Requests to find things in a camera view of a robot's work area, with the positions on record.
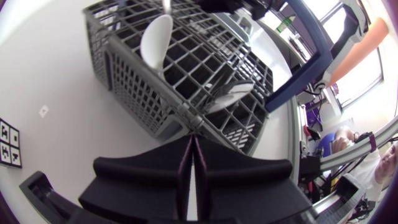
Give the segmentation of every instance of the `white spoon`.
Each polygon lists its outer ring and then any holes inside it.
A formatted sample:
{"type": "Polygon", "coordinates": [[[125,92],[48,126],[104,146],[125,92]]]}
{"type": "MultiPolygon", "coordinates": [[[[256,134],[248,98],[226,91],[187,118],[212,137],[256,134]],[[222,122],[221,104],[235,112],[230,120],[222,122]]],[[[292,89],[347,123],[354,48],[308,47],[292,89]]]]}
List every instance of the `white spoon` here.
{"type": "Polygon", "coordinates": [[[206,102],[203,108],[205,114],[211,114],[227,108],[245,97],[254,88],[254,82],[251,80],[241,80],[221,86],[215,91],[212,98],[206,102]]]}
{"type": "Polygon", "coordinates": [[[145,63],[160,73],[173,31],[173,18],[166,14],[152,21],[142,35],[140,51],[145,63]]]}

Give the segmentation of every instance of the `cutlery basket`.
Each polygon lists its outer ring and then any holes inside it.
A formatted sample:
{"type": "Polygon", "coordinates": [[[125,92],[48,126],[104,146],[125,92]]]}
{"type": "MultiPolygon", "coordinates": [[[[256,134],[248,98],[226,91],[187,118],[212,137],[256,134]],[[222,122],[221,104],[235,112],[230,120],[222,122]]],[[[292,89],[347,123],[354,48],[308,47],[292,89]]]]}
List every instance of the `cutlery basket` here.
{"type": "Polygon", "coordinates": [[[272,71],[233,30],[189,0],[172,1],[174,27],[164,79],[141,59],[145,28],[164,11],[161,1],[107,0],[87,7],[86,24],[96,77],[153,137],[177,139],[190,131],[252,154],[266,123],[272,71]],[[235,104],[203,114],[217,88],[252,80],[235,104]]]}

